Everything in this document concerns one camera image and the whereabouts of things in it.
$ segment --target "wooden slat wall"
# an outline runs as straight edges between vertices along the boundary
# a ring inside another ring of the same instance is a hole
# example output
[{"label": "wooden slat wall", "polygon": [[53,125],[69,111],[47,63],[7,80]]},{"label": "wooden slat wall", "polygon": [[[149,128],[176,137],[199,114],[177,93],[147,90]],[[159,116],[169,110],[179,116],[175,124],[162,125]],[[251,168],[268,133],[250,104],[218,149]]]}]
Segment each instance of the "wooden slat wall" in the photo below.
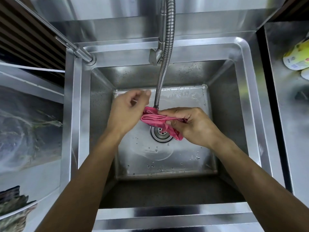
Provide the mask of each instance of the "wooden slat wall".
[{"label": "wooden slat wall", "polygon": [[270,21],[309,20],[309,0],[286,0]]},{"label": "wooden slat wall", "polygon": [[[29,0],[22,0],[33,8]],[[0,59],[49,69],[65,69],[65,47],[55,34],[14,0],[0,0]],[[64,85],[64,74],[29,70],[48,81]]]}]

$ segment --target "person's left hand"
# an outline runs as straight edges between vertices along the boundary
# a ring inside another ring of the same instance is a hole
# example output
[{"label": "person's left hand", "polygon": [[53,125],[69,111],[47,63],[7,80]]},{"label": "person's left hand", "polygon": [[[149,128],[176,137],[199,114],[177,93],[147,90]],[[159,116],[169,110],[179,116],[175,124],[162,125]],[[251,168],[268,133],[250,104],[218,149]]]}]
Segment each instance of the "person's left hand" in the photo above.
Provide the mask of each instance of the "person's left hand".
[{"label": "person's left hand", "polygon": [[149,104],[151,91],[130,90],[116,97],[112,103],[107,130],[123,137],[140,120],[145,106]]}]

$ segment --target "sink drain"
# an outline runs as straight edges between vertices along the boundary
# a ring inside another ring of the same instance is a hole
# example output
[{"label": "sink drain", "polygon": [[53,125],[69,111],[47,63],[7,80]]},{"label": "sink drain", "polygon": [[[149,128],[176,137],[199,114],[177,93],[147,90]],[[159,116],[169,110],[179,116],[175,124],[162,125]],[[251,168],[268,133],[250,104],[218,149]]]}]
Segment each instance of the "sink drain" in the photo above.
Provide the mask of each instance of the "sink drain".
[{"label": "sink drain", "polygon": [[162,132],[161,128],[158,127],[151,127],[150,134],[157,142],[165,143],[172,140],[172,136],[168,132]]}]

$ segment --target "forearm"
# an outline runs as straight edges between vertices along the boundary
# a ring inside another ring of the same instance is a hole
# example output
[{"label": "forearm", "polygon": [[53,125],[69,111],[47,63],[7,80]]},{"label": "forearm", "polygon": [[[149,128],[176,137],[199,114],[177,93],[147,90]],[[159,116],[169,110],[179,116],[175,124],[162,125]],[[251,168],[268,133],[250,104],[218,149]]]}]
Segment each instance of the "forearm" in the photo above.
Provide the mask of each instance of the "forearm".
[{"label": "forearm", "polygon": [[105,132],[36,232],[91,231],[121,137]]},{"label": "forearm", "polygon": [[309,209],[235,143],[225,140],[215,149],[265,231],[309,231]]}]

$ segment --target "faucet handle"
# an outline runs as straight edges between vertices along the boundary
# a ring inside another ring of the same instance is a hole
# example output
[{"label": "faucet handle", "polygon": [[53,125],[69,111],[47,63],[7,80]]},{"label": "faucet handle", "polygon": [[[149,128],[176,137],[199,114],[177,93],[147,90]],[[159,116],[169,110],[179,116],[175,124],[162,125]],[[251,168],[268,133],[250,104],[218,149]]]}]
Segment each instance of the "faucet handle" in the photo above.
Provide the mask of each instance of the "faucet handle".
[{"label": "faucet handle", "polygon": [[157,50],[150,49],[149,63],[153,66],[157,66],[163,56],[163,51],[157,48]]}]

